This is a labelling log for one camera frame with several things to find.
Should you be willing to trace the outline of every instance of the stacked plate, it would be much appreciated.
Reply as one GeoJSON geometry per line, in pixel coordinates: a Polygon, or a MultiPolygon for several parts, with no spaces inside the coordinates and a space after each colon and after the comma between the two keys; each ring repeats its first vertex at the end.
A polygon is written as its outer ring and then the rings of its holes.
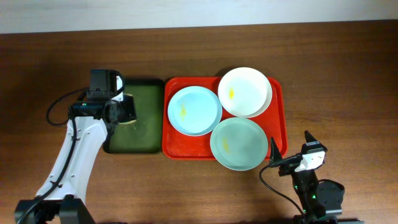
{"type": "Polygon", "coordinates": [[[268,142],[260,126],[247,118],[263,113],[271,99],[271,84],[261,72],[236,68],[221,79],[218,97],[204,87],[186,87],[174,94],[167,113],[182,134],[213,131],[210,146],[217,161],[233,170],[248,170],[265,159],[268,142]],[[220,122],[223,108],[237,118],[220,122]]]}

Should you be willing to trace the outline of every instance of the yellow sticker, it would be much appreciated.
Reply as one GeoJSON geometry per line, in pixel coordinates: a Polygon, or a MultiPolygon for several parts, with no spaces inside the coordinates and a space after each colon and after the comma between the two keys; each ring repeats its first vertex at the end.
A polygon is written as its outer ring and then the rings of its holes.
{"type": "Polygon", "coordinates": [[[229,153],[229,146],[228,146],[227,138],[223,138],[223,148],[224,148],[226,153],[229,153]]]}
{"type": "Polygon", "coordinates": [[[229,89],[229,98],[232,100],[234,98],[234,95],[235,95],[234,89],[231,87],[229,89]]]}
{"type": "Polygon", "coordinates": [[[181,104],[181,112],[180,112],[180,117],[182,121],[184,121],[185,116],[187,115],[187,109],[185,109],[184,104],[181,104]]]}

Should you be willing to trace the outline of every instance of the wooden table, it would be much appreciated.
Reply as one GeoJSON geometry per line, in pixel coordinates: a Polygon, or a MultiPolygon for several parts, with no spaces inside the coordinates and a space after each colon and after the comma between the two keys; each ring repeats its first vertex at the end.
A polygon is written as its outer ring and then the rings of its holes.
{"type": "MultiPolygon", "coordinates": [[[[367,223],[398,220],[398,21],[275,24],[184,29],[0,35],[0,223],[35,196],[65,137],[45,112],[87,86],[91,68],[126,77],[222,75],[252,67],[284,92],[288,155],[309,130],[329,148],[321,179],[346,187],[343,215],[367,223]]],[[[53,119],[66,116],[58,106],[53,119]]],[[[265,165],[228,170],[215,161],[100,150],[86,205],[97,222],[237,223],[298,211],[259,181],[265,165]]],[[[298,201],[290,177],[264,178],[298,201]]]]}

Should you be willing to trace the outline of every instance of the cable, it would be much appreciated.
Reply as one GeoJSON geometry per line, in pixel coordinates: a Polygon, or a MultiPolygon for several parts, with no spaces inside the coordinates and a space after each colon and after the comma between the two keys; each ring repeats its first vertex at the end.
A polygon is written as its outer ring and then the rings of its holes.
{"type": "Polygon", "coordinates": [[[298,209],[298,211],[301,213],[301,216],[305,217],[305,214],[304,214],[304,212],[301,210],[301,208],[299,207],[299,205],[297,205],[297,204],[296,204],[291,198],[289,198],[288,196],[286,196],[286,195],[284,195],[284,194],[278,192],[277,190],[273,189],[270,185],[268,185],[268,184],[264,181],[264,179],[262,178],[261,174],[262,174],[262,173],[264,172],[264,170],[266,170],[268,167],[269,167],[269,165],[265,166],[264,168],[262,168],[262,169],[260,170],[260,180],[261,180],[261,182],[262,182],[266,187],[268,187],[269,190],[273,191],[275,194],[277,194],[277,195],[279,195],[279,196],[282,196],[282,197],[286,198],[288,201],[292,202],[292,204],[294,204],[294,206],[296,206],[296,208],[298,209]]]}
{"type": "Polygon", "coordinates": [[[67,171],[67,168],[68,168],[70,159],[72,158],[73,151],[75,150],[75,144],[76,144],[76,139],[77,139],[77,127],[76,127],[75,115],[74,115],[73,112],[72,112],[72,107],[69,107],[69,113],[68,113],[68,114],[69,114],[69,117],[70,117],[70,119],[71,119],[71,121],[72,121],[72,126],[73,126],[72,145],[70,146],[69,154],[68,154],[68,157],[67,157],[67,159],[66,159],[66,161],[65,161],[65,164],[63,165],[63,168],[62,168],[62,170],[61,170],[61,173],[60,173],[60,175],[58,176],[57,181],[52,182],[51,188],[50,188],[46,193],[44,193],[43,195],[37,197],[35,203],[33,203],[33,204],[30,206],[29,209],[27,209],[26,211],[24,211],[24,213],[23,213],[23,214],[21,215],[21,217],[19,218],[17,224],[21,224],[21,223],[24,221],[24,219],[34,210],[34,208],[35,208],[38,204],[40,204],[41,202],[43,202],[43,200],[44,200],[47,196],[49,196],[49,195],[59,186],[59,183],[61,182],[63,176],[65,175],[65,173],[66,173],[66,171],[67,171]]]}
{"type": "Polygon", "coordinates": [[[68,97],[68,96],[70,96],[70,95],[72,95],[72,94],[78,93],[78,92],[81,92],[81,93],[80,93],[80,96],[77,98],[77,100],[78,100],[78,101],[83,100],[84,97],[86,96],[86,90],[88,90],[88,87],[80,88],[80,89],[78,89],[78,90],[71,91],[70,93],[67,93],[67,94],[61,96],[59,99],[55,100],[55,101],[50,105],[50,107],[48,108],[48,110],[47,110],[47,112],[46,112],[46,114],[45,114],[45,119],[47,120],[47,122],[48,122],[49,124],[51,124],[52,126],[61,126],[61,125],[67,124],[67,123],[68,123],[68,119],[66,119],[65,121],[62,121],[61,123],[54,123],[54,122],[52,122],[52,121],[50,120],[50,112],[51,112],[52,108],[53,108],[59,101],[63,100],[64,98],[66,98],[66,97],[68,97]]]}

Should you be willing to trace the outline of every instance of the white wall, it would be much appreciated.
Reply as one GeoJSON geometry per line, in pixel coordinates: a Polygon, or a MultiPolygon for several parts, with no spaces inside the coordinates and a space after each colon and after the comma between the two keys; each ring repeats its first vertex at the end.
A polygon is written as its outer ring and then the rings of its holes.
{"type": "Polygon", "coordinates": [[[398,19],[398,0],[0,0],[0,33],[398,19]]]}

